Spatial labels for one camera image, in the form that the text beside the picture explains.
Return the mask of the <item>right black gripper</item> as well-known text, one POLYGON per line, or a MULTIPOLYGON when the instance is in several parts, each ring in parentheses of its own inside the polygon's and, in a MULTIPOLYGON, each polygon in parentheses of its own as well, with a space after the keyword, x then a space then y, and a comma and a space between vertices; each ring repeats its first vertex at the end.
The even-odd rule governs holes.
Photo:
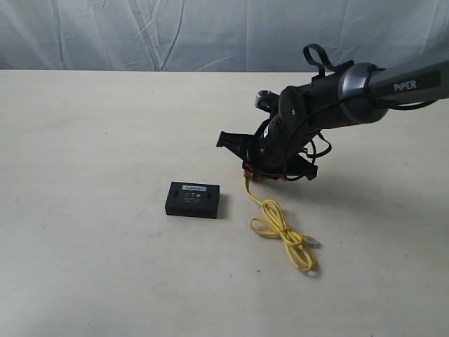
POLYGON ((253 147, 243 162, 243 177, 263 180, 313 180, 317 155, 313 138, 317 132, 290 136, 280 121, 265 122, 255 134, 253 147))

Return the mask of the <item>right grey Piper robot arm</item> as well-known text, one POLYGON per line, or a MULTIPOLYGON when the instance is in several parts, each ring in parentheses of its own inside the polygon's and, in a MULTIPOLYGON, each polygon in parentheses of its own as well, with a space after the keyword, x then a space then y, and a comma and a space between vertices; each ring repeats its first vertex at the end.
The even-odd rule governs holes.
POLYGON ((253 179, 295 181, 316 177, 316 159, 329 153, 312 150, 325 129, 371 124, 389 110, 415 110, 448 97, 448 51, 437 51, 385 69, 350 60, 333 65, 323 48, 309 44, 304 58, 319 73, 309 84, 287 86, 280 94, 260 91, 256 108, 269 113, 252 135, 221 134, 253 179))

